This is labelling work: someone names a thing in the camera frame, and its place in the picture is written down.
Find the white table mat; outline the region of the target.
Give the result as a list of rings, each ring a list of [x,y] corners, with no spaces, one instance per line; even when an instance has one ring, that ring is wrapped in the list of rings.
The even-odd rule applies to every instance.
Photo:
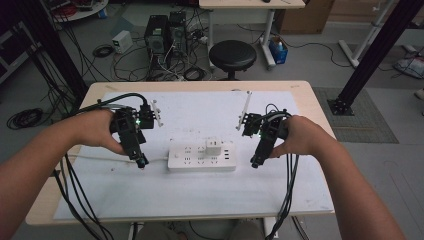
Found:
[[[106,149],[83,147],[73,168],[102,220],[273,216],[283,202],[287,165],[283,157],[257,169],[250,159],[260,138],[237,130],[247,91],[148,92],[156,100],[162,127],[145,131],[144,169]],[[298,111],[289,91],[253,91],[248,112]],[[234,171],[170,171],[173,143],[204,143],[208,138],[236,147]]]

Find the black computer tower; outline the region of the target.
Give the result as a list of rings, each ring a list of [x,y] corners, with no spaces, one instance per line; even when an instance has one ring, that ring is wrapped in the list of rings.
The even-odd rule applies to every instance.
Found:
[[[144,40],[150,58],[150,69],[168,68],[172,41],[166,15],[151,15],[149,17]]]

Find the white power strip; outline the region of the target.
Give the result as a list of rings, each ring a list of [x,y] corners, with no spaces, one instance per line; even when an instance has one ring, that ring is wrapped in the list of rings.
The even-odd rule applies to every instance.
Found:
[[[237,166],[236,147],[232,142],[222,142],[219,156],[209,156],[204,143],[173,143],[169,148],[170,171],[234,171]]]

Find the white charger plug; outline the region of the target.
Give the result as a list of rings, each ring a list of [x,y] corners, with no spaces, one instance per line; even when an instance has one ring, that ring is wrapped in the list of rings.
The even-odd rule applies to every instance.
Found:
[[[222,142],[218,138],[208,138],[206,140],[205,152],[209,156],[219,156],[222,150]]]

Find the brown cardboard box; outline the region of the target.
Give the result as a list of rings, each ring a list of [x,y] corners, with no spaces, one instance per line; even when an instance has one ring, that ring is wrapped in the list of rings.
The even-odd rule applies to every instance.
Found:
[[[280,34],[321,34],[335,0],[304,0],[302,9],[281,10],[275,19]]]

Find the white-legged wooden desk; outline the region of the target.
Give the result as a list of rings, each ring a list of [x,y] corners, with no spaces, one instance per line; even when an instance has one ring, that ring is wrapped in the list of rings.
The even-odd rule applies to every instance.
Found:
[[[263,36],[259,38],[259,44],[267,62],[267,68],[272,69],[276,62],[269,50],[270,33],[274,14],[277,10],[302,9],[306,6],[303,0],[198,0],[199,7],[208,12],[208,40],[207,50],[214,46],[214,11],[217,9],[248,9],[267,11],[267,16],[263,20],[265,28]]]

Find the person's left leg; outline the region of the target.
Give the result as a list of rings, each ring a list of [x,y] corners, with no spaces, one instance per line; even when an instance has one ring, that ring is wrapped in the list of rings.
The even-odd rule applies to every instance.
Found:
[[[137,233],[135,240],[188,240],[188,237],[161,224],[149,223]]]

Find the black metal post with base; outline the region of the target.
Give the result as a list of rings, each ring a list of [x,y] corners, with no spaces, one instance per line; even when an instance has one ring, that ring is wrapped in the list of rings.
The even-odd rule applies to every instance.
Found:
[[[355,98],[423,6],[424,0],[399,0],[338,97],[327,100],[333,115],[353,114]]]

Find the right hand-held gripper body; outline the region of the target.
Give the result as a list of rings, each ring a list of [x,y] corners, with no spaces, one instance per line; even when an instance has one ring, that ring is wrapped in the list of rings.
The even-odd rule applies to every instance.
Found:
[[[273,105],[274,110],[267,111],[264,115],[248,113],[251,96],[252,92],[247,91],[247,98],[236,129],[243,130],[243,136],[259,135],[260,140],[251,161],[265,161],[270,157],[276,141],[287,139],[288,128],[284,125],[284,121],[290,118],[291,114],[286,109],[279,110],[275,105]]]

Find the grey-fronted computer tower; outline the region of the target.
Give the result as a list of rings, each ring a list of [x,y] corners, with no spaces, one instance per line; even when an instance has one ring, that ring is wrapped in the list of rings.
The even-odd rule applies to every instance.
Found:
[[[176,56],[183,56],[187,53],[186,12],[171,12],[169,15],[169,24],[173,40],[174,54]]]

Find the person's left hand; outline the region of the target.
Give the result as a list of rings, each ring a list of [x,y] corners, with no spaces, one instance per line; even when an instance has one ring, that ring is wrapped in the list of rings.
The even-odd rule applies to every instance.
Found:
[[[103,147],[123,155],[123,147],[112,137],[109,129],[112,117],[110,110],[94,110],[69,118],[74,143]]]

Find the black round stool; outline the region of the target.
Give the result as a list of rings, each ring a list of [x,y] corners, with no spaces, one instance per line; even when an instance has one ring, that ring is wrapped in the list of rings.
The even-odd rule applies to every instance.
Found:
[[[246,71],[256,61],[254,47],[239,40],[225,40],[209,50],[209,60],[218,69],[227,73],[226,80],[235,80],[237,71]]]

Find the white power supply box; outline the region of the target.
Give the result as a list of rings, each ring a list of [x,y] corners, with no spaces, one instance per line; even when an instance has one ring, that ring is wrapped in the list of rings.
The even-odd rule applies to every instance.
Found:
[[[115,51],[119,54],[125,53],[133,45],[131,34],[127,30],[122,30],[119,34],[117,34],[112,39],[112,43],[115,48]]]

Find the white metal stand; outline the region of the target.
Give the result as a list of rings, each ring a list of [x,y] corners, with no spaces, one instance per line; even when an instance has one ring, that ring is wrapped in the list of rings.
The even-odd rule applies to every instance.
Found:
[[[388,14],[389,10],[392,8],[395,2],[396,0],[379,0],[378,4],[373,8],[373,10],[376,12],[376,16],[370,22],[368,33],[354,50],[348,46],[348,43],[345,40],[338,41],[339,47],[353,68],[356,68],[359,65],[359,57],[364,52],[365,48],[369,46],[376,38],[376,35],[384,25],[384,17]]]

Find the person's right leg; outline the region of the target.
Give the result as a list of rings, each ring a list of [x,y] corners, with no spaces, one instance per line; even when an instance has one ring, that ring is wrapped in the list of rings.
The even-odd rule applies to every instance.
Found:
[[[255,222],[244,221],[233,229],[228,240],[265,240],[265,236]]]

